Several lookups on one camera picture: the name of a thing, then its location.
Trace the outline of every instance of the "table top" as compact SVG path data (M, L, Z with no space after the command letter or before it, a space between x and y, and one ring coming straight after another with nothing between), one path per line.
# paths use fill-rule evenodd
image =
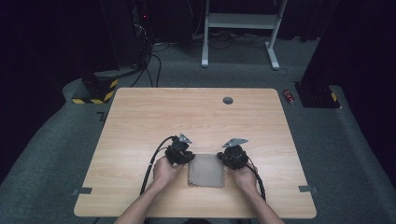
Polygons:
M233 103L224 104L224 97ZM225 88L118 89L82 186L92 192L79 194L75 214L118 217L139 196L155 149L181 133L195 154L217 154L231 138L247 139L241 147L258 168L267 202L278 215L316 215L310 192L298 188L307 183L277 92ZM255 217L227 168L220 189L188 185L188 169L157 198L149 217Z

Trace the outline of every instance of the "gray cloth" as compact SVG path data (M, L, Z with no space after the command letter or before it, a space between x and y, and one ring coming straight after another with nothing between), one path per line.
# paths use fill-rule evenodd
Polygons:
M190 185L210 188L224 187L224 165L216 155L196 154L189 166Z

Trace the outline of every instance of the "gray carpet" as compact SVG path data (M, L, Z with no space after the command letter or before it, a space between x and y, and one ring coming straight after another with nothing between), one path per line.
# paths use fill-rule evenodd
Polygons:
M286 219L287 223L396 223L396 192L368 147L348 108L341 88L332 86L342 108L302 107L294 81L300 81L318 41L277 40L279 71L273 71L262 42L234 43L227 49L209 49L209 67L201 67L200 48L171 45L156 52L162 60L160 87L290 89L296 98L283 98L290 130L318 214L313 219ZM211 41L213 46L224 45ZM166 45L156 46L154 51ZM153 78L159 66L151 59ZM119 87L130 86L137 75L122 77ZM102 131L100 113L108 105L74 105L71 97L79 83L64 87L67 100L36 133L0 187L0 223L93 223L76 217L77 196ZM150 86L145 73L136 87ZM114 217L98 223L112 223Z

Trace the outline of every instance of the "human hand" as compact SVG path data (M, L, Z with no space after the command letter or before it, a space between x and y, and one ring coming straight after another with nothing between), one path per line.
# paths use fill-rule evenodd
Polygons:
M251 170L247 167L243 167L239 170L230 170L231 175L233 176L233 179L235 180L236 185L243 191L245 192L252 192L253 190L257 191L257 178L256 176L253 174L253 172L251 172Z
M177 173L183 169L183 165L173 166L168 159L163 156L159 158L153 169L154 183L161 185L162 188L168 186L176 177Z

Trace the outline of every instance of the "table leg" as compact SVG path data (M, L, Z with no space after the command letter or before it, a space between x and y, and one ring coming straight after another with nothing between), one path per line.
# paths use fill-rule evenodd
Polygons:
M276 23L275 23L274 30L273 30L273 32L271 34L270 42L265 42L265 48L267 49L268 56L270 57L271 65L272 65L274 70L278 70L279 67L280 67L279 63L277 61L277 58L275 56L274 44L275 44L277 32L279 31L280 23L282 22L283 13L285 11L287 3L288 3L288 0L283 0L282 1L281 5L280 5L280 9L279 9L279 11L277 13Z
M202 67L209 66L209 0L206 0L206 10L205 10L205 31L204 31L204 45L202 49Z

